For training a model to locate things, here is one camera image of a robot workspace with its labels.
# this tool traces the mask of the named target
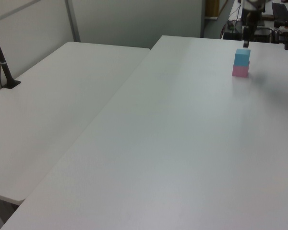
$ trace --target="electronic equipment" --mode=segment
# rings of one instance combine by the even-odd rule
[[[284,4],[272,2],[273,15],[275,17],[274,27],[288,26],[288,10]]]

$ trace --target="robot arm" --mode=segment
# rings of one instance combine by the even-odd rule
[[[242,0],[242,8],[247,12],[246,25],[243,30],[243,47],[248,48],[249,42],[254,40],[261,12],[265,12],[266,0]]]

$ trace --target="table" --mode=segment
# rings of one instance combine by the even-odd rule
[[[2,230],[288,229],[288,51],[242,47],[163,36]]]
[[[67,43],[0,90],[0,199],[21,204],[148,52]]]

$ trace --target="cube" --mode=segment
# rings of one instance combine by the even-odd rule
[[[232,69],[232,75],[235,77],[247,78],[249,74],[249,65],[248,66],[235,66]]]
[[[235,55],[235,66],[248,66],[251,51],[249,49],[237,49]]]

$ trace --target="white wall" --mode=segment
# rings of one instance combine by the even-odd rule
[[[0,20],[0,45],[14,78],[69,41],[64,0],[41,0]]]
[[[200,37],[202,0],[72,0],[81,42],[152,48],[162,35]]]

